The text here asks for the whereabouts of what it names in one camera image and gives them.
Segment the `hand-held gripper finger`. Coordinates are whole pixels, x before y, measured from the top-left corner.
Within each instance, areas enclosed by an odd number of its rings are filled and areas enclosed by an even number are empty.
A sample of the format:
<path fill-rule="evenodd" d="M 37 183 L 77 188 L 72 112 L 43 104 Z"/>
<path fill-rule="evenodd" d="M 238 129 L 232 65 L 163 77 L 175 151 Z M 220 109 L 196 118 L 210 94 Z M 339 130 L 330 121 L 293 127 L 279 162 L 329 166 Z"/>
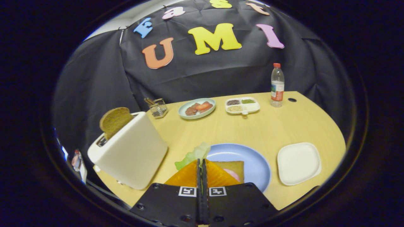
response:
<path fill-rule="evenodd" d="M 196 186 L 153 183 L 130 209 L 155 227 L 196 227 L 201 199 L 200 159 L 191 168 Z"/>
<path fill-rule="evenodd" d="M 208 187 L 202 162 L 202 223 L 210 227 L 257 227 L 279 211 L 253 183 Z"/>

